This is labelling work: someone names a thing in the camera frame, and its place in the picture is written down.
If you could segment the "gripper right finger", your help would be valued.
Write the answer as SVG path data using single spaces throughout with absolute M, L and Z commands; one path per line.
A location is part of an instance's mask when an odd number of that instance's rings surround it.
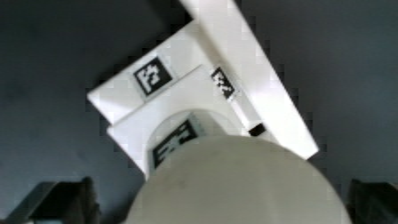
M 398 224 L 398 188 L 388 182 L 354 179 L 349 189 L 349 214 L 354 224 Z

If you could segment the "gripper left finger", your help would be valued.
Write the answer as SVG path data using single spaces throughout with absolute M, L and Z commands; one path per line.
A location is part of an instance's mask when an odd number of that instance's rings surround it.
M 0 224 L 100 224 L 94 181 L 41 182 Z

